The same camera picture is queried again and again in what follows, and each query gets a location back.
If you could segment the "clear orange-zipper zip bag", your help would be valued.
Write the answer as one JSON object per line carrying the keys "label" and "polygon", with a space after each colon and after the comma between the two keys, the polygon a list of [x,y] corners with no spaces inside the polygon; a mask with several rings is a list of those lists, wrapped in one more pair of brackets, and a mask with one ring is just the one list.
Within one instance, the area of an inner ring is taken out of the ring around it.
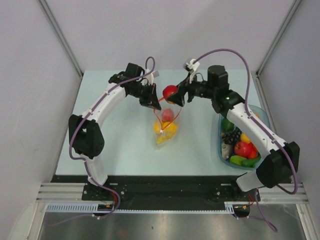
{"label": "clear orange-zipper zip bag", "polygon": [[154,122],[152,132],[154,146],[161,149],[178,135],[181,122],[182,107],[169,103],[164,97],[159,99],[161,110],[153,110]]}

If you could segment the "yellow toy banana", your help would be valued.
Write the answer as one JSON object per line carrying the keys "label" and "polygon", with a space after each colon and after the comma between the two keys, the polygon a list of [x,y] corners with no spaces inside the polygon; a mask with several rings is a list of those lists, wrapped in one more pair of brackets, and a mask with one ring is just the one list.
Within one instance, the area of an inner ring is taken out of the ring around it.
{"label": "yellow toy banana", "polygon": [[165,136],[165,135],[160,135],[160,136],[157,137],[155,143],[156,143],[157,145],[162,145],[162,144],[164,144],[167,140],[168,140],[168,137],[167,137],[167,136]]}

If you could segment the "green toy lime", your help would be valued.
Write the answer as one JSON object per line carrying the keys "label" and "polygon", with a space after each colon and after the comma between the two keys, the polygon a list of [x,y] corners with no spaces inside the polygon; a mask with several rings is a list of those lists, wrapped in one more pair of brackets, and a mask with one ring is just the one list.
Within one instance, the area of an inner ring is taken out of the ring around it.
{"label": "green toy lime", "polygon": [[228,119],[223,118],[221,121],[221,128],[225,132],[233,131],[234,124],[230,122]]}

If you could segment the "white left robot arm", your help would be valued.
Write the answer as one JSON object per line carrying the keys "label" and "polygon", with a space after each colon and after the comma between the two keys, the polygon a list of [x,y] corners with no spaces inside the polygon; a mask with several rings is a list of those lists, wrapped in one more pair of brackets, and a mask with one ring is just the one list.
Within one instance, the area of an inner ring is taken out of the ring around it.
{"label": "white left robot arm", "polygon": [[142,107],[161,110],[154,82],[158,76],[154,68],[128,63],[124,71],[110,77],[104,92],[88,110],[69,117],[69,156],[84,162],[87,179],[95,185],[93,194],[100,200],[107,199],[111,193],[111,188],[105,184],[108,174],[99,157],[105,146],[102,126],[127,96],[137,98]]}

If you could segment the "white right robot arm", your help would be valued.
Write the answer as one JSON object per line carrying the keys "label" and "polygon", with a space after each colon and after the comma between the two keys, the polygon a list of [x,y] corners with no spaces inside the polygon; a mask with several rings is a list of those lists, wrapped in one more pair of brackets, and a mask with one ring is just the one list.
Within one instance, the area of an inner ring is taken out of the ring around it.
{"label": "white right robot arm", "polygon": [[231,196],[242,201],[249,191],[262,187],[273,188],[289,177],[297,186],[300,147],[288,143],[272,132],[246,104],[245,100],[229,88],[228,73],[222,65],[212,65],[207,70],[207,80],[198,81],[198,68],[194,64],[184,67],[188,75],[177,85],[177,91],[167,99],[181,107],[194,97],[210,99],[213,109],[235,124],[253,142],[262,162],[253,171],[239,176],[230,188]]}

